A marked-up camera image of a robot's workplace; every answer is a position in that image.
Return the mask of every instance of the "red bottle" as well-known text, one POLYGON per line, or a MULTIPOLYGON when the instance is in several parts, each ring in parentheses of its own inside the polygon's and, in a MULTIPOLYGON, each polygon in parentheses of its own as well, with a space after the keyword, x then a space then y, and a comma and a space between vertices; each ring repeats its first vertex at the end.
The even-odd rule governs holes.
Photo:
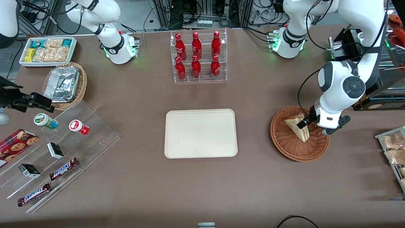
POLYGON ((180 57, 176 56, 176 74, 179 78, 180 81, 184 81, 185 80, 185 68, 184 68, 184 64, 181 62, 180 57))
POLYGON ((218 56, 215 55, 213 58, 213 61, 211 63, 211 78, 212 79, 218 79, 220 76, 220 63, 218 62, 218 56))
POLYGON ((198 79, 201 74, 201 64, 198 60, 197 55, 193 55, 193 62, 191 63, 191 68, 193 69, 193 77, 198 79))
POLYGON ((211 43, 211 55, 214 57, 215 55, 220 56, 221 54, 221 41, 220 41, 220 33, 218 31, 214 32, 214 39, 211 43))
POLYGON ((191 44, 193 48, 193 55, 197 55, 198 59, 203 57, 203 50, 201 48, 201 41, 198 38, 198 32, 193 32, 193 43, 191 44))
POLYGON ((185 61, 187 59, 187 54, 185 53, 185 45, 184 42, 181 40, 180 33, 176 33, 175 37, 177 56, 179 56, 182 61, 185 61))

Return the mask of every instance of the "clear acrylic rack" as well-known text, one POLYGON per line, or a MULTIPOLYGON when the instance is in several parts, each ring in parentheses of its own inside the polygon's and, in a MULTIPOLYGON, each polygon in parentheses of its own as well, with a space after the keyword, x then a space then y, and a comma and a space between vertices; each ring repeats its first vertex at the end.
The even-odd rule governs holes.
POLYGON ((193 42, 193 35, 189 33, 187 30, 171 32, 170 38, 170 48, 171 48, 171 55, 172 55, 172 65, 173 65, 173 78, 175 83, 187 83, 187 82, 217 82, 217 81, 226 81, 228 79, 228 69, 227 69, 227 37, 226 37, 226 29, 206 29, 206 30, 196 30, 198 32, 198 36, 201 40, 202 45, 202 59, 200 59, 201 63, 201 76, 199 79, 196 79, 192 75, 191 63, 192 63, 192 56, 193 51, 191 48, 191 43, 193 42), (219 56, 219 63, 221 64, 220 67, 220 76, 218 79, 211 78, 211 63, 212 63, 212 56, 211 56, 211 42, 214 36, 214 31, 219 31, 220 33, 220 40, 221 40, 221 54, 219 56), (187 59, 183 61, 185 67, 185 80, 180 81, 176 75, 175 69, 175 58, 177 56, 176 53, 176 39, 174 38, 176 33, 181 34, 181 39, 185 45, 185 52, 187 54, 187 59))
POLYGON ((38 210, 119 140, 119 136, 100 119, 96 110, 84 101, 69 107, 55 119, 59 123, 56 129, 42 128, 37 134, 39 141, 36 144, 0 169, 1 191, 8 199, 15 201, 15 206, 18 199, 49 182, 52 189, 50 192, 40 195, 22 207, 27 213, 38 210), (89 126, 90 132, 84 136, 71 131, 68 125, 74 119, 89 126), (47 148, 49 142, 59 144, 64 153, 62 159, 51 157, 47 148), (74 157, 80 163, 51 182, 49 174, 74 157), (26 178, 18 169, 23 163, 34 165, 41 175, 36 179, 26 178))

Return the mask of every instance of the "wicker basket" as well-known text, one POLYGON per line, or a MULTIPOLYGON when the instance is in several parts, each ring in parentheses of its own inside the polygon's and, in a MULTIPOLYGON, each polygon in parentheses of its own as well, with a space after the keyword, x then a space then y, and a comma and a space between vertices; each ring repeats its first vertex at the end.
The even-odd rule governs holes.
POLYGON ((270 125, 271 139, 277 149, 286 157, 295 161, 314 161, 328 149, 329 136, 322 134, 322 128, 316 124, 308 125, 309 139, 302 142, 284 120, 302 113, 299 106, 290 106, 278 111, 270 125))
MULTIPOLYGON (((84 72, 83 68, 75 62, 63 64, 63 65, 57 66, 56 68, 61 68, 61 67, 76 67, 77 69, 80 70, 79 81, 77 82, 75 99, 70 103, 52 103, 52 106, 54 106, 55 109, 64 111, 64 110, 68 109, 68 107, 74 105, 75 103, 80 102, 83 99, 84 93, 86 92, 87 76, 86 76, 86 72, 84 72)), ((49 72, 47 78, 45 79, 45 83, 42 86, 42 93, 45 92, 45 88, 47 87, 49 76, 50 76, 51 72, 49 72)))

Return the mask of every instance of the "white container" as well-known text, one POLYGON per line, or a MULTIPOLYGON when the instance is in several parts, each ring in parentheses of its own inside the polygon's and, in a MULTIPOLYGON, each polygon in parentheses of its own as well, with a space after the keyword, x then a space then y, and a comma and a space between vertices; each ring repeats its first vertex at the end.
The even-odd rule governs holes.
POLYGON ((237 153, 235 113, 231 109, 167 113, 167 158, 233 157, 237 153))
POLYGON ((65 63, 69 63, 70 60, 72 59, 73 56, 73 52, 75 51, 75 47, 76 47, 76 39, 74 37, 34 37, 34 38, 29 38, 27 40, 27 43, 24 47, 23 53, 21 54, 20 57, 20 65, 27 67, 27 68, 36 68, 36 67, 55 67, 55 66, 59 66, 65 63), (70 44, 69 47, 69 52, 68 52, 68 56, 66 57, 66 60, 64 62, 25 62, 24 58, 27 54, 27 50, 28 48, 31 48, 31 45, 33 42, 37 42, 37 41, 42 41, 42 40, 46 40, 46 39, 69 39, 72 40, 72 43, 70 44))

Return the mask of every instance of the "table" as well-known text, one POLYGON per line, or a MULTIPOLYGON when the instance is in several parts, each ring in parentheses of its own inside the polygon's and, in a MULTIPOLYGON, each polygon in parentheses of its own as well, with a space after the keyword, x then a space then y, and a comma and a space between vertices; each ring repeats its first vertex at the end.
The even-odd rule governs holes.
MULTIPOLYGON (((327 46, 344 25, 314 26, 313 39, 327 46)), ((148 33, 140 56, 114 65, 96 36, 77 36, 74 57, 87 73, 84 100, 122 138, 36 213, 25 214, 0 192, 1 227, 276 227, 302 215, 319 227, 403 227, 403 197, 374 135, 403 124, 405 111, 354 112, 331 136, 326 154, 294 162, 273 145, 269 125, 280 109, 297 105, 302 81, 328 61, 311 42, 294 59, 269 53, 267 44, 242 29, 228 29, 228 81, 174 84, 170 32, 148 33), (167 159, 165 116, 171 110, 230 108, 235 112, 238 154, 230 158, 167 159)), ((40 92, 49 69, 21 67, 16 83, 40 92)), ((302 91, 310 107, 320 96, 316 79, 302 91)), ((38 132, 41 112, 6 110, 17 128, 38 132)), ((282 227, 312 227, 294 219, 282 227)))

